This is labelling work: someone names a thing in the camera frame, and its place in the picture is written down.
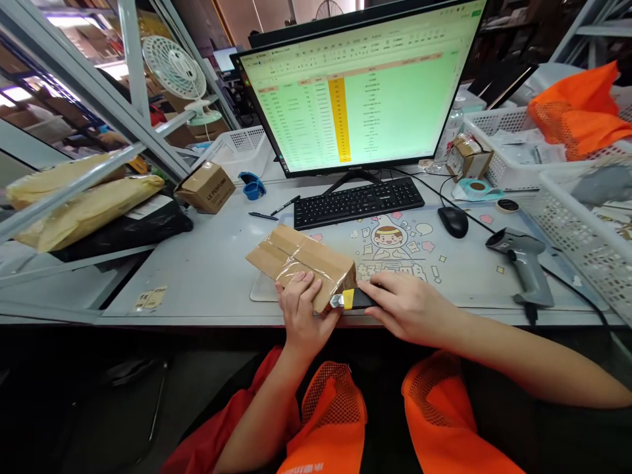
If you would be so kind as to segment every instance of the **plastic bottle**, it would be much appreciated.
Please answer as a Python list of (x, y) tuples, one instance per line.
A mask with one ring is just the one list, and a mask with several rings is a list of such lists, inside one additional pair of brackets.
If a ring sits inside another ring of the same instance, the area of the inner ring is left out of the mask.
[(433, 163), (427, 168), (423, 169), (424, 172), (440, 172), (443, 166), (448, 162), (448, 156), (452, 149), (452, 142), (456, 136), (463, 131), (463, 111), (461, 110), (461, 103), (456, 100), (452, 104), (452, 110), (450, 116), (446, 122), (446, 126), (443, 129), (443, 135), (439, 141), (439, 146), (436, 149)]

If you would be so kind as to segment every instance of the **orange vest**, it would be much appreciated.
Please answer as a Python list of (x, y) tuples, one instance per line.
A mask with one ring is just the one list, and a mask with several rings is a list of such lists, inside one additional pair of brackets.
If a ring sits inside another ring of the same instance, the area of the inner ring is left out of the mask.
[[(456, 355), (437, 351), (414, 365), (402, 384), (402, 396), (425, 474), (523, 472), (477, 435)], [(302, 415), (302, 429), (288, 443), (278, 474), (359, 473), (367, 412), (347, 365), (320, 366), (303, 398)]]

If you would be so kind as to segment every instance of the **person's left hand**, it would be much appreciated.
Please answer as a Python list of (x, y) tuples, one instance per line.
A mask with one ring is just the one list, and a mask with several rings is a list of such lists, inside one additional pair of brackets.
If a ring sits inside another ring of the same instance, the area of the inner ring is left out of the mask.
[(285, 290), (281, 283), (275, 284), (278, 305), (285, 320), (285, 349), (306, 364), (310, 364), (325, 346), (343, 311), (336, 308), (320, 318), (314, 316), (312, 302), (322, 285), (319, 278), (314, 280), (313, 272), (298, 272)]

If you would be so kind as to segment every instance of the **orange fabric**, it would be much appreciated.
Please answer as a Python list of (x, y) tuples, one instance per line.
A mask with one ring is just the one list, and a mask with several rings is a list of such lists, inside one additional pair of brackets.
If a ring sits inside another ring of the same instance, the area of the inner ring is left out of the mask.
[(478, 436), (456, 355), (437, 351), (414, 365), (406, 375), (402, 395), (424, 474), (523, 472)]
[(349, 367), (325, 362), (302, 404), (303, 429), (288, 443), (280, 474), (359, 473), (367, 412)]
[(610, 97), (617, 62), (563, 79), (532, 100), (531, 118), (546, 141), (566, 145), (566, 159), (578, 161), (617, 140), (632, 136)]
[[(274, 347), (261, 363), (248, 390), (239, 390), (228, 405), (182, 441), (160, 470), (160, 474), (208, 474), (228, 442), (233, 430), (250, 406), (263, 382), (277, 364), (281, 347)], [(285, 437), (291, 439), (300, 428), (298, 405), (292, 404)]]

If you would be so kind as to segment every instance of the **yellow box cutter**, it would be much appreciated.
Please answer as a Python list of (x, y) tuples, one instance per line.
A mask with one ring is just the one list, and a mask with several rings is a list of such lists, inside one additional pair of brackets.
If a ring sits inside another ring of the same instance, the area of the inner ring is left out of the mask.
[(329, 300), (332, 308), (342, 306), (345, 311), (349, 309), (365, 309), (371, 306), (379, 306), (378, 303), (373, 301), (369, 295), (359, 288), (352, 290), (345, 290), (342, 294), (334, 295)]

